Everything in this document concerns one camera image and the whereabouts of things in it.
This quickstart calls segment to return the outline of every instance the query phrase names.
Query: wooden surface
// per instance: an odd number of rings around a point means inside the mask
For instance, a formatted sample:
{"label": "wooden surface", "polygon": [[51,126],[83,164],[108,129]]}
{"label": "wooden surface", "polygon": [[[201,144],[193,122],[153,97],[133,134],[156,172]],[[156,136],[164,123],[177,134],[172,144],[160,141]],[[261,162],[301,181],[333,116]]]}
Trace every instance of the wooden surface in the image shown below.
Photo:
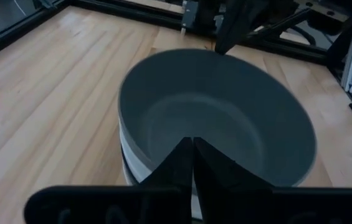
{"label": "wooden surface", "polygon": [[[181,47],[214,44],[69,7],[2,50],[0,223],[22,223],[25,201],[46,186],[125,184],[119,84],[146,56]],[[268,71],[310,115],[318,154],[302,186],[352,187],[350,100],[328,70],[244,47],[230,54]]]}

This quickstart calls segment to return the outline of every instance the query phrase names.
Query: wooden table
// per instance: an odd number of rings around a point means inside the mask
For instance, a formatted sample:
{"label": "wooden table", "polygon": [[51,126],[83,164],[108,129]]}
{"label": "wooden table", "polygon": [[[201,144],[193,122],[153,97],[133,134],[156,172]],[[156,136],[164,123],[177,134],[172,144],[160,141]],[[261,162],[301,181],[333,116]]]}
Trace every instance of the wooden table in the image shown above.
{"label": "wooden table", "polygon": [[[187,47],[213,49],[214,43],[68,7],[2,50],[0,223],[22,223],[25,201],[46,186],[125,184],[119,85],[148,55]],[[310,115],[318,154],[302,186],[352,187],[350,100],[328,70],[245,47],[229,53],[269,72]]]}

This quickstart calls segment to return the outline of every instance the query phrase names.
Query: metal frame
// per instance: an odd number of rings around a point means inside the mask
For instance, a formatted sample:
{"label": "metal frame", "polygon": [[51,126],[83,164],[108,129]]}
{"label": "metal frame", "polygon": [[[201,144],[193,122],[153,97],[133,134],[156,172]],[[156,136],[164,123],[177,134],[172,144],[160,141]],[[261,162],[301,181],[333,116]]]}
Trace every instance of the metal frame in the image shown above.
{"label": "metal frame", "polygon": [[[53,5],[54,7],[50,9],[42,7],[14,25],[0,31],[0,50],[50,19],[67,6],[76,6],[93,11],[104,12],[106,14],[125,17],[170,29],[181,30],[183,28],[183,15],[180,13],[125,0],[57,0],[53,2]],[[271,35],[263,38],[261,41],[246,40],[239,44],[253,49],[327,66],[334,77],[340,82],[342,71],[345,67],[342,58],[348,53],[348,47],[345,46],[349,46],[349,43],[352,40],[352,21],[346,21],[346,23],[348,24],[344,32],[328,50],[312,45],[292,42]],[[215,34],[202,34],[194,29],[189,30],[188,32],[196,35],[205,35],[209,38],[216,38]],[[347,94],[352,100],[352,94],[350,92],[347,92]]]}

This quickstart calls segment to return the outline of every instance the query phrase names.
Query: cable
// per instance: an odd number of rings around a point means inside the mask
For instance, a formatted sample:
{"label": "cable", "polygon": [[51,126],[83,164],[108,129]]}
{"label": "cable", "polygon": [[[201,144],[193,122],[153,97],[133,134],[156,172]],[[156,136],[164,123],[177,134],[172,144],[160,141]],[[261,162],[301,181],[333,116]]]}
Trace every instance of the cable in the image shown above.
{"label": "cable", "polygon": [[327,35],[327,34],[324,33],[324,32],[321,32],[321,33],[324,35],[324,37],[326,38],[327,41],[329,41],[331,44],[333,44],[333,40],[331,40],[331,38],[330,38],[329,35]]}
{"label": "cable", "polygon": [[291,27],[294,31],[298,32],[300,35],[302,35],[306,40],[310,43],[312,46],[316,46],[317,42],[315,41],[315,38],[310,35],[308,32],[304,31],[302,28],[299,28],[297,26]]}
{"label": "cable", "polygon": [[14,3],[16,4],[16,6],[18,7],[19,10],[21,10],[22,14],[24,16],[26,16],[26,13],[22,10],[22,8],[18,5],[18,2],[16,0],[14,0]]}

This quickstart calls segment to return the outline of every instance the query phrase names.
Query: gray bowl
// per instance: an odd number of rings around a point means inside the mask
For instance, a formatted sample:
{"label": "gray bowl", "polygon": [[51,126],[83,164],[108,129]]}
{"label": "gray bowl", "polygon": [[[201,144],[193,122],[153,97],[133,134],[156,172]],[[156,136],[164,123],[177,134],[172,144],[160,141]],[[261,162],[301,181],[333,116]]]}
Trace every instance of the gray bowl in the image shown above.
{"label": "gray bowl", "polygon": [[202,137],[276,186],[300,183],[316,154],[310,119],[286,88],[208,50],[170,50],[137,64],[121,86],[119,117],[149,170],[185,136]]}

